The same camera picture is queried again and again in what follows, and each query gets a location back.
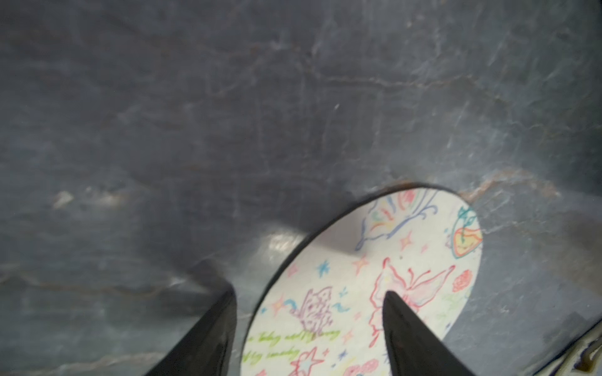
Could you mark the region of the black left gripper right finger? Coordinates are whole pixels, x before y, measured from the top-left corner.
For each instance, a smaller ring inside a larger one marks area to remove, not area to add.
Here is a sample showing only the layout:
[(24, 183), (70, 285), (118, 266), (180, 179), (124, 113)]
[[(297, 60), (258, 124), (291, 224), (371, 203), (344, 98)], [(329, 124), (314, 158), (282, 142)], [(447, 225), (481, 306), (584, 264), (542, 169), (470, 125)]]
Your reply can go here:
[(473, 376), (394, 291), (383, 301), (383, 333), (393, 376)]

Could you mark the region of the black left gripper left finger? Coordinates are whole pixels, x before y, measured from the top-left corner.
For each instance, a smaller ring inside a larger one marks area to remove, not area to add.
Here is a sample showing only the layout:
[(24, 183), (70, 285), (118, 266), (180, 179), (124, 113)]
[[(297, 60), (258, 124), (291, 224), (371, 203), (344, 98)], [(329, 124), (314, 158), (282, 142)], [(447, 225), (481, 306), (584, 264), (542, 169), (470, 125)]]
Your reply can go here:
[(236, 325), (236, 295), (229, 289), (147, 376), (226, 375)]

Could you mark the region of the white pink floral coaster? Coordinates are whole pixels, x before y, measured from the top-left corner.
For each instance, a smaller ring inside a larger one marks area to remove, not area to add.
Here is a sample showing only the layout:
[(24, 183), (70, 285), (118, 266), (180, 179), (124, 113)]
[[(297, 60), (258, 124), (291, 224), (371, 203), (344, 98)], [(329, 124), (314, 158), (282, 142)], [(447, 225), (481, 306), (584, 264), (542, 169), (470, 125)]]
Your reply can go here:
[(438, 337), (472, 292), (483, 251), (461, 197), (415, 188), (376, 198), (310, 241), (269, 287), (250, 324), (243, 375), (388, 375), (385, 294)]

